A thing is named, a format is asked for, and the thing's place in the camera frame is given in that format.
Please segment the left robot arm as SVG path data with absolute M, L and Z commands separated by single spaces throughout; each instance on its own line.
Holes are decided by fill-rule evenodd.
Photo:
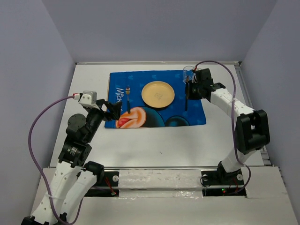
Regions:
M 102 121 L 118 120 L 122 103 L 79 97 L 87 115 L 74 114 L 67 122 L 66 139 L 52 181 L 36 165 L 46 185 L 46 193 L 35 211 L 22 221 L 23 225 L 70 225 L 73 213 L 79 212 L 84 196 L 94 185 L 103 182 L 104 166 L 86 159 L 90 142 Z

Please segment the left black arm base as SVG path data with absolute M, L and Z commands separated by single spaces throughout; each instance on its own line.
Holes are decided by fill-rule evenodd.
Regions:
M 103 178 L 88 190 L 85 197 L 118 197 L 119 171 L 105 171 Z

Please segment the blue cartoon placemat cloth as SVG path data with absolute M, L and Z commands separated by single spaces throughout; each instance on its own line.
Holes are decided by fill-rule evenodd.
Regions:
M 174 101 L 165 108 L 153 108 L 142 100 L 143 87 L 153 81 L 163 81 L 175 91 Z M 130 87 L 131 113 L 127 112 L 126 87 Z M 158 128 L 205 125 L 207 123 L 200 100 L 190 100 L 185 111 L 185 84 L 181 70 L 131 71 L 110 73 L 108 101 L 122 102 L 118 121 L 107 121 L 105 128 Z

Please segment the gold fork dark handle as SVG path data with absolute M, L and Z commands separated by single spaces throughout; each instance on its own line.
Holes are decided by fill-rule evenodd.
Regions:
M 130 87 L 126 87 L 126 95 L 127 95 L 127 112 L 128 114 L 131 113 L 131 106 L 130 106 L 130 100 L 129 100 L 129 94 L 130 94 Z

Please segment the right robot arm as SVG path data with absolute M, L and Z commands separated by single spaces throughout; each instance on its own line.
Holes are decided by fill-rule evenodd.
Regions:
M 186 81 L 186 100 L 206 99 L 225 112 L 232 121 L 233 150 L 220 161 L 213 179 L 226 184 L 255 151 L 270 142 L 268 116 L 264 110 L 254 110 L 233 97 L 221 83 L 215 83 L 210 70 L 193 71 Z

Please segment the gold knife dark handle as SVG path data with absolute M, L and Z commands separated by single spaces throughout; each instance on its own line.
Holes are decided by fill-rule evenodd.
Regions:
M 185 111 L 188 110 L 188 98 L 189 98 L 189 77 L 187 75 L 185 82 Z

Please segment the clear drinking glass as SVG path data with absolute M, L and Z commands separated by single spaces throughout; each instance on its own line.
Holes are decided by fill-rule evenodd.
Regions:
M 196 71 L 195 67 L 185 66 L 182 70 L 183 82 L 188 83 L 189 81 L 191 81 L 192 83 L 196 83 L 195 71 Z

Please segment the tan round plate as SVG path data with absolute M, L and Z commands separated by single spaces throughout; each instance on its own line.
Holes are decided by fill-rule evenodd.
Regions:
M 175 99 L 175 91 L 171 85 L 163 81 L 146 84 L 141 92 L 145 104 L 153 108 L 165 108 Z

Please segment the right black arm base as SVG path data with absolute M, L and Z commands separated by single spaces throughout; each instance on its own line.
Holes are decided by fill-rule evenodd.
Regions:
M 244 196 L 246 197 L 244 179 L 241 170 L 221 179 L 216 170 L 201 171 L 200 184 L 203 197 Z

